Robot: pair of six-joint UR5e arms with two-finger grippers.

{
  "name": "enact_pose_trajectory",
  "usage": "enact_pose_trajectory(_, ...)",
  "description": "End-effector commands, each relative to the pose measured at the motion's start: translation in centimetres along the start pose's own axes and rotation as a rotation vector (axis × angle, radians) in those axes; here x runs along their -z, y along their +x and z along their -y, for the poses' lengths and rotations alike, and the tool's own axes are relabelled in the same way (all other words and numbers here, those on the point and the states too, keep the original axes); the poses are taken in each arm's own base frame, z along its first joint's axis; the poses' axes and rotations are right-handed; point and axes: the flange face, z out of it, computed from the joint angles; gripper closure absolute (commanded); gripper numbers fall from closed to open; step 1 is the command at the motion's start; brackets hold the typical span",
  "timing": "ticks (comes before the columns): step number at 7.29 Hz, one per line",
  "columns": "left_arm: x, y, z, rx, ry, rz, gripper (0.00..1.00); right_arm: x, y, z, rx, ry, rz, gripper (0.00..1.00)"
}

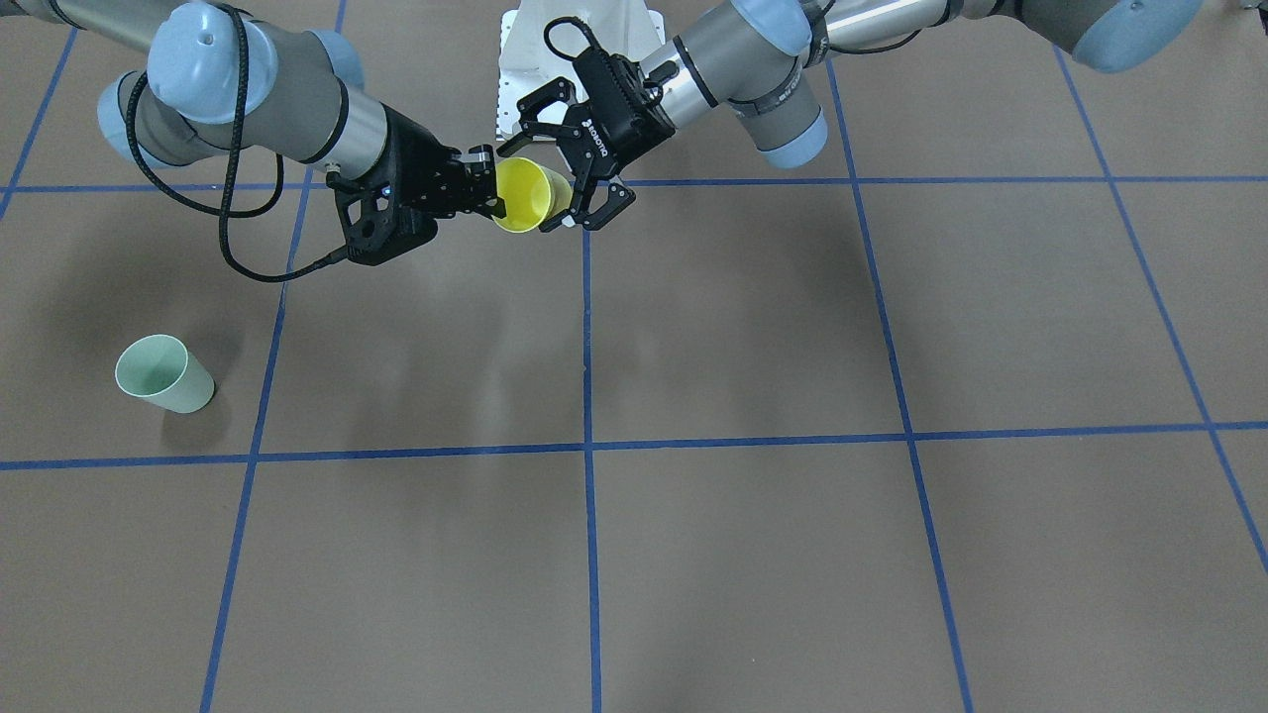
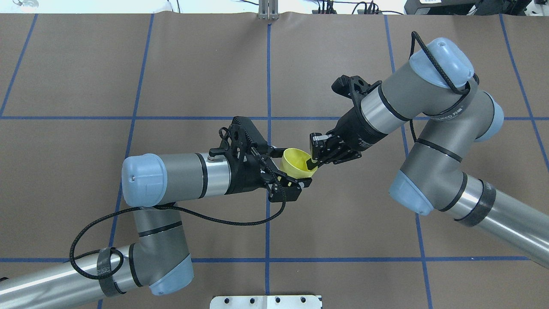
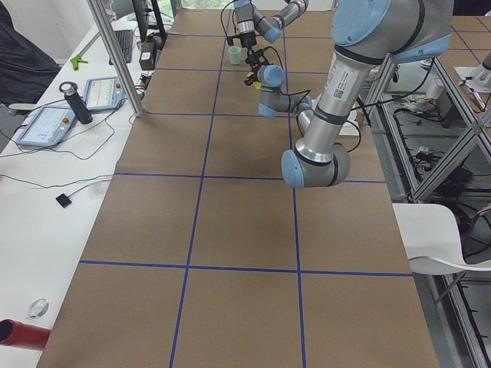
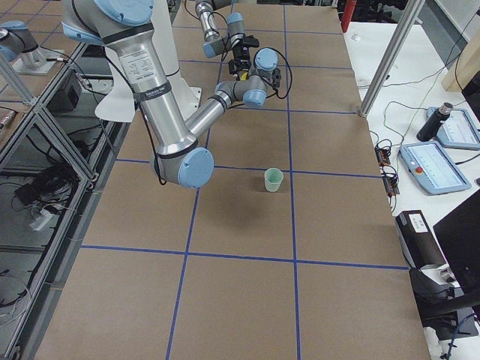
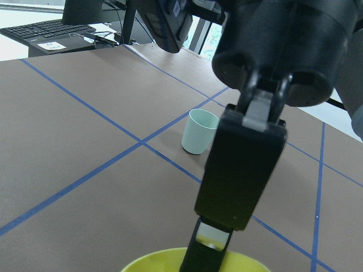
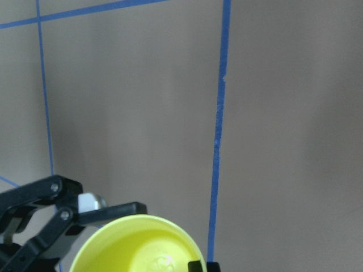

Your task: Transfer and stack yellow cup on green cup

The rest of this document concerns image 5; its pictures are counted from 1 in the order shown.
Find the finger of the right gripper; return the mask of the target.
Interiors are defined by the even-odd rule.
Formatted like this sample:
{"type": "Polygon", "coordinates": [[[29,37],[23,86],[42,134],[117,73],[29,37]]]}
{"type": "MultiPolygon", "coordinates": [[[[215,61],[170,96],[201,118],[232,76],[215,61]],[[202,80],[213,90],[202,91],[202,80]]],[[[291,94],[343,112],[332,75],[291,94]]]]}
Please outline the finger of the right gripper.
{"type": "Polygon", "coordinates": [[[221,231],[242,231],[284,149],[280,115],[292,75],[269,80],[253,73],[238,103],[220,119],[195,204],[201,221],[221,231]]]}
{"type": "Polygon", "coordinates": [[[220,271],[233,230],[198,218],[180,271],[220,271]]]}

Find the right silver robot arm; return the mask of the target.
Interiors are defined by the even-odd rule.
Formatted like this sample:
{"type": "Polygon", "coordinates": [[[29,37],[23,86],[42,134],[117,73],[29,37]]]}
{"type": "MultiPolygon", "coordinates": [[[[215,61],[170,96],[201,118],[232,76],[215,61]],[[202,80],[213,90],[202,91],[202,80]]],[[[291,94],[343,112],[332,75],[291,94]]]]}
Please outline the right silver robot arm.
{"type": "Polygon", "coordinates": [[[362,136],[361,1],[221,1],[215,75],[240,91],[220,119],[195,204],[181,271],[219,271],[244,230],[286,143],[284,106],[340,96],[362,136]]]}

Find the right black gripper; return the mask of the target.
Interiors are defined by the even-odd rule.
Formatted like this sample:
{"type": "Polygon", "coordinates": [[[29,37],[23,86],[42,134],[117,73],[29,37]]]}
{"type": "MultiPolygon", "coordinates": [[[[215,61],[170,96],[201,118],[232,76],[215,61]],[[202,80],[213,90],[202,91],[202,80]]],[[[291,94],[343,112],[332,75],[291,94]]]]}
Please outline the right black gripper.
{"type": "Polygon", "coordinates": [[[241,92],[245,108],[257,88],[278,103],[327,101],[357,21],[356,1],[221,1],[226,21],[213,71],[241,92]]]}

